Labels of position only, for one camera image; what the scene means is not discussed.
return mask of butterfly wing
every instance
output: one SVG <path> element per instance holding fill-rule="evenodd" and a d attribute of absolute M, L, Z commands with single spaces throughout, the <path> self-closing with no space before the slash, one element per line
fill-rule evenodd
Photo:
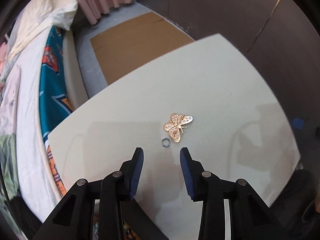
<path fill-rule="evenodd" d="M 192 122 L 192 120 L 193 120 L 192 116 L 185 116 L 184 119 L 182 120 L 181 124 L 190 123 L 190 122 Z"/>
<path fill-rule="evenodd" d="M 184 114 L 179 115 L 179 117 L 178 117 L 178 125 L 181 125 L 181 124 L 182 124 L 182 121 L 184 120 L 184 118 L 185 118 L 185 115 L 184 115 Z"/>
<path fill-rule="evenodd" d="M 180 141 L 180 130 L 178 126 L 175 126 L 169 130 L 169 135 L 174 142 Z"/>
<path fill-rule="evenodd" d="M 163 129 L 164 129 L 165 131 L 169 131 L 171 128 L 173 128 L 173 127 L 175 127 L 175 126 L 177 126 L 176 123 L 168 122 L 168 123 L 166 123 L 166 124 L 163 126 Z"/>
<path fill-rule="evenodd" d="M 176 113 L 173 113 L 170 115 L 170 122 L 176 123 L 176 125 L 178 125 L 178 117 L 179 115 Z"/>

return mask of gray wall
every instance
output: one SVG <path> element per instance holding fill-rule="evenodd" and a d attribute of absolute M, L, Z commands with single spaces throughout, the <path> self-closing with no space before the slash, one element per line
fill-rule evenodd
<path fill-rule="evenodd" d="M 192 38 L 221 33 L 244 55 L 277 0 L 137 0 Z M 288 119 L 320 126 L 320 37 L 292 0 L 281 0 L 247 58 L 266 80 Z"/>

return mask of patterned blanket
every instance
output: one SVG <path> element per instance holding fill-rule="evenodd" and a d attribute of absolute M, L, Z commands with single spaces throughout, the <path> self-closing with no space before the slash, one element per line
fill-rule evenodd
<path fill-rule="evenodd" d="M 62 196 L 67 192 L 57 171 L 48 140 L 49 133 L 72 113 L 63 70 L 63 35 L 53 26 L 44 49 L 40 73 L 39 112 L 43 141 L 50 168 Z"/>

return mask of white bedsheet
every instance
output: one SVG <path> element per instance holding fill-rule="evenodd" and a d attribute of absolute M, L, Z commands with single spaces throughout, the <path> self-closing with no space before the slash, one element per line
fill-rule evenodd
<path fill-rule="evenodd" d="M 21 68 L 16 133 L 20 191 L 41 222 L 61 199 L 49 168 L 38 120 L 39 75 L 50 29 L 31 41 L 15 63 Z"/>

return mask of gray floor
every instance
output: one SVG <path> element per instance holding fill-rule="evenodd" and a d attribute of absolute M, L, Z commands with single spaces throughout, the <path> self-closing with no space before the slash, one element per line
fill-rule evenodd
<path fill-rule="evenodd" d="M 93 26 L 87 22 L 84 26 L 74 27 L 77 57 L 89 98 L 92 98 L 108 86 L 91 46 L 90 39 L 119 23 L 148 12 L 151 12 L 151 10 L 147 7 L 139 3 L 133 3 L 112 10 L 108 15 L 102 16 L 98 23 Z"/>

